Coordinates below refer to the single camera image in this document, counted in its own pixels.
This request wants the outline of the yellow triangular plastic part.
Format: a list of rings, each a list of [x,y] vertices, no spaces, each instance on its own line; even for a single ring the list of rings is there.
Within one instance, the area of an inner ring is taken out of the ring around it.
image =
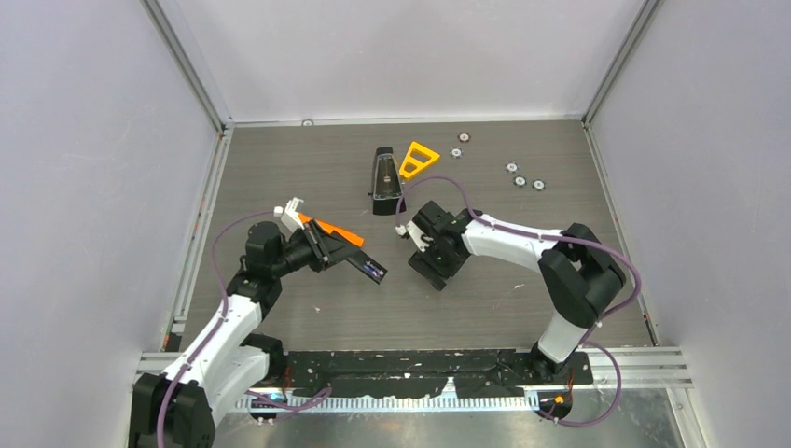
[[[404,160],[399,167],[398,174],[402,180],[409,181],[437,163],[440,158],[441,155],[438,152],[417,141],[413,141],[409,145]]]

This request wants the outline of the orange marker pen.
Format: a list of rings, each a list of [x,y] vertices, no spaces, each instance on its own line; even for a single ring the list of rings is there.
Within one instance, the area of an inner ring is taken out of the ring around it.
[[[356,245],[357,247],[363,247],[365,244],[365,238],[357,233],[354,233],[352,231],[347,231],[343,228],[331,225],[322,220],[314,219],[303,213],[298,213],[298,217],[302,224],[307,225],[310,221],[314,221],[318,225],[318,227],[323,231],[325,231],[326,233],[328,234],[337,233],[352,245]]]

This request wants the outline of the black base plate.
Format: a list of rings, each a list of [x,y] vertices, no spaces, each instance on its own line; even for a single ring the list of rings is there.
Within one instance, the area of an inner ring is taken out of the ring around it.
[[[447,385],[463,399],[507,398],[526,386],[565,390],[593,383],[585,353],[550,373],[539,370],[528,351],[514,349],[292,351],[277,371],[305,398],[326,387],[332,398],[434,398]]]

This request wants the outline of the purple battery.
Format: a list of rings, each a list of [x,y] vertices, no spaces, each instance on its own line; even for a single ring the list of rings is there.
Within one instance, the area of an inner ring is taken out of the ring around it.
[[[372,273],[375,273],[377,275],[382,275],[382,271],[379,268],[377,268],[376,266],[374,266],[373,264],[369,263],[369,262],[366,263],[366,268],[369,271],[371,271]]]

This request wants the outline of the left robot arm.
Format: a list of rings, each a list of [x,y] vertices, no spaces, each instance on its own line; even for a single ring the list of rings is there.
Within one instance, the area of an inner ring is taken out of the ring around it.
[[[213,319],[170,365],[134,383],[129,446],[147,436],[158,447],[213,446],[218,425],[251,386],[284,379],[281,341],[255,332],[282,294],[283,277],[304,268],[320,273],[341,262],[375,283],[387,274],[360,246],[315,220],[290,235],[268,220],[253,224],[238,271],[220,284]]]

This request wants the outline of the black metronome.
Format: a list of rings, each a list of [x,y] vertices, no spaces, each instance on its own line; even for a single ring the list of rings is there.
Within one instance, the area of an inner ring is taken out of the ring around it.
[[[372,163],[371,210],[375,216],[392,216],[396,212],[405,212],[406,201],[403,199],[404,189],[398,173],[398,162],[392,147],[379,147],[375,151]]]

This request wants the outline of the black remote control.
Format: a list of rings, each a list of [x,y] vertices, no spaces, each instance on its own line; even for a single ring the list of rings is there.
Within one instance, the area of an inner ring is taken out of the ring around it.
[[[362,250],[356,250],[346,261],[377,285],[387,275],[387,269]]]

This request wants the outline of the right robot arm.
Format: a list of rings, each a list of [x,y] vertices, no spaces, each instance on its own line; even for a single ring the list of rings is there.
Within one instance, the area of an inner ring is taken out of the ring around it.
[[[430,201],[395,231],[415,244],[409,266],[437,291],[472,256],[500,259],[542,276],[554,312],[528,365],[545,383],[569,372],[570,356],[627,283],[612,251],[579,223],[541,230],[479,210],[454,215]]]

